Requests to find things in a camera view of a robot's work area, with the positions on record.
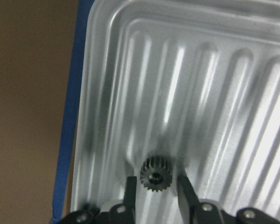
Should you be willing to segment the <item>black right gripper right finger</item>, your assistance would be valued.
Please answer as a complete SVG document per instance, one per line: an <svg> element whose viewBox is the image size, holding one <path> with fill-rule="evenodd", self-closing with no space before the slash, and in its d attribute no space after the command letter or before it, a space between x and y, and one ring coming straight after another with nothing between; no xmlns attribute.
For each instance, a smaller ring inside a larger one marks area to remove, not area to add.
<svg viewBox="0 0 280 224"><path fill-rule="evenodd" d="M178 206L185 224L191 224L193 209L198 204L198 197L192 184L185 175L177 177Z"/></svg>

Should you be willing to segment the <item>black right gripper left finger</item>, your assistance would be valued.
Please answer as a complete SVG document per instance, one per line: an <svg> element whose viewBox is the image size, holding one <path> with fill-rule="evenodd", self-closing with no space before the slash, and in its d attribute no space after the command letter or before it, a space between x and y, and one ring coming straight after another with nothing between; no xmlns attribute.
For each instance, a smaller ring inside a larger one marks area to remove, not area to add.
<svg viewBox="0 0 280 224"><path fill-rule="evenodd" d="M136 222L135 217L135 203L136 203L136 189L137 189L137 177L128 176L126 179L126 188L124 193L123 203L126 208L125 223L134 224Z"/></svg>

